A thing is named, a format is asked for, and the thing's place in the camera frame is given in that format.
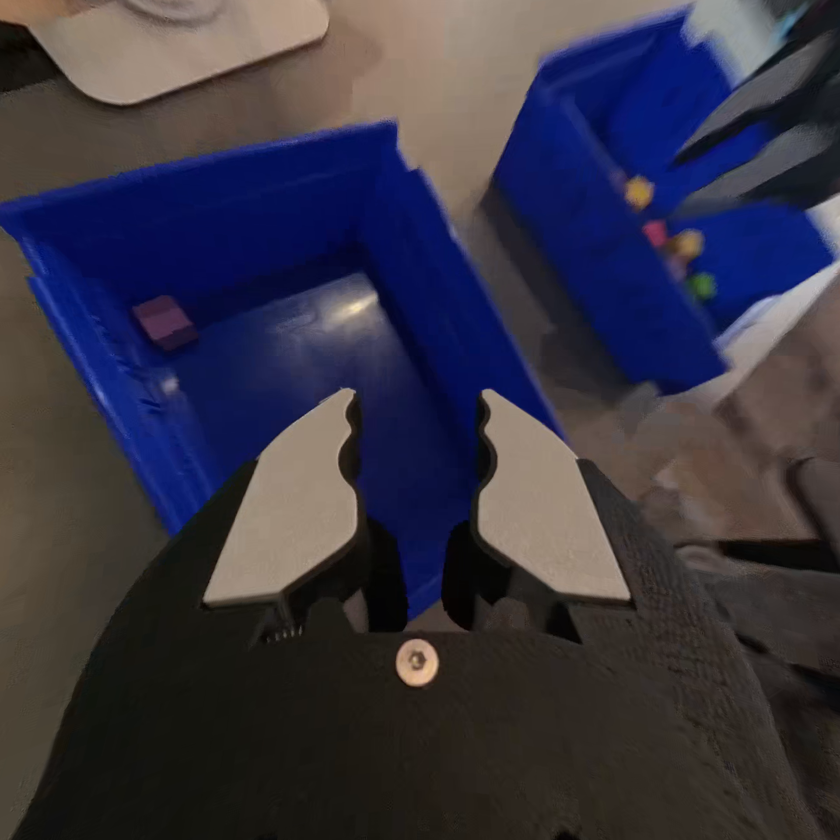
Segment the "blue plastic bin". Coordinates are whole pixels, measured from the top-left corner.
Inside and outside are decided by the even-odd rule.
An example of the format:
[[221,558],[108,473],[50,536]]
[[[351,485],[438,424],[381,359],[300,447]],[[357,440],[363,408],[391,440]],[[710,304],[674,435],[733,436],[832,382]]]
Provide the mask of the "blue plastic bin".
[[[343,387],[360,488],[396,540],[414,618],[476,487],[492,389],[559,433],[392,122],[158,164],[2,204],[29,285],[168,533]],[[173,297],[198,331],[159,350],[132,307]]]
[[[693,43],[678,7],[584,38],[546,56],[493,175],[498,192],[559,275],[576,307],[632,383],[665,395],[728,370],[719,338],[755,305],[832,267],[837,246],[804,212],[748,206],[668,221],[706,239],[689,275],[709,272],[717,295],[695,302],[642,225],[745,163],[770,139],[746,129],[708,155],[670,168],[678,148],[732,89],[711,39]],[[624,183],[656,184],[635,212]]]

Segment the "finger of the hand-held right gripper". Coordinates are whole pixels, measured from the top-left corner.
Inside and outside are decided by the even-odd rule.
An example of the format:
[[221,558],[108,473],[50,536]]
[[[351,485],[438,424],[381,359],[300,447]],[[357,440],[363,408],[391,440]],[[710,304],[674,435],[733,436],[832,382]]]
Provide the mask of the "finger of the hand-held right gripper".
[[675,153],[674,165],[707,154],[761,121],[783,130],[828,120],[838,110],[838,74],[837,29],[785,44],[708,115]]
[[838,192],[838,125],[798,124],[687,195],[669,215],[702,217],[761,203],[807,210]]

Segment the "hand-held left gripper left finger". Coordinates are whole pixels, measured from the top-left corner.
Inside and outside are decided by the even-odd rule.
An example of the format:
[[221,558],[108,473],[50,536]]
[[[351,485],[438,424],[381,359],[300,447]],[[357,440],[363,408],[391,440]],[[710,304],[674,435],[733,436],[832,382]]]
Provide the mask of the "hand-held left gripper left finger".
[[203,595],[207,607],[278,602],[362,534],[361,404],[342,388],[258,456]]

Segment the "pale desk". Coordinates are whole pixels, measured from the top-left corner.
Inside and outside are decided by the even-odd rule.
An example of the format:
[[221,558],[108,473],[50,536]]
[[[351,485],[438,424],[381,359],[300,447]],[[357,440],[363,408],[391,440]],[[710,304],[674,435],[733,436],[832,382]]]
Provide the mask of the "pale desk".
[[[811,537],[784,462],[835,458],[834,268],[707,414],[622,385],[497,202],[484,199],[539,58],[669,2],[332,2],[324,42],[138,109],[51,80],[2,96],[2,199],[238,144],[396,118],[574,444],[675,537]],[[2,235],[2,770],[39,764],[96,636],[163,531]]]

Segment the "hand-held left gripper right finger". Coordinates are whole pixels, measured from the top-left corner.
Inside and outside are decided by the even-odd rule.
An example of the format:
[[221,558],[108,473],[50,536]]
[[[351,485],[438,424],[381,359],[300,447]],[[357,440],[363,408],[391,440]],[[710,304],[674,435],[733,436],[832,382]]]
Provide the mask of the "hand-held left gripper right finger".
[[555,595],[630,604],[572,449],[498,392],[483,390],[479,407],[479,441],[489,455],[471,515],[479,544]]

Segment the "person's grey clothing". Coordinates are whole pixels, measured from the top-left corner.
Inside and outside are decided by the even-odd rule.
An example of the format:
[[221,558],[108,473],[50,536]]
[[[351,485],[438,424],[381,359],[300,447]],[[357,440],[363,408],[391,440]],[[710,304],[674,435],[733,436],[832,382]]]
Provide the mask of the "person's grey clothing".
[[722,542],[686,543],[677,555],[745,648],[823,836],[839,838],[838,463],[805,458],[787,469],[785,480],[827,538],[831,570],[769,563],[773,553],[803,562],[804,541],[754,543],[760,563],[727,556]]

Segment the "purple wooden cube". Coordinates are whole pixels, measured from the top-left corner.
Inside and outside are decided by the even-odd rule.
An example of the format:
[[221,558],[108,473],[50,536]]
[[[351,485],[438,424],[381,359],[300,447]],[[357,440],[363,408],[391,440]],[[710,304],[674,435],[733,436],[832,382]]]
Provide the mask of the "purple wooden cube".
[[198,331],[177,301],[167,295],[132,307],[132,314],[146,337],[159,349],[175,352],[198,339]]

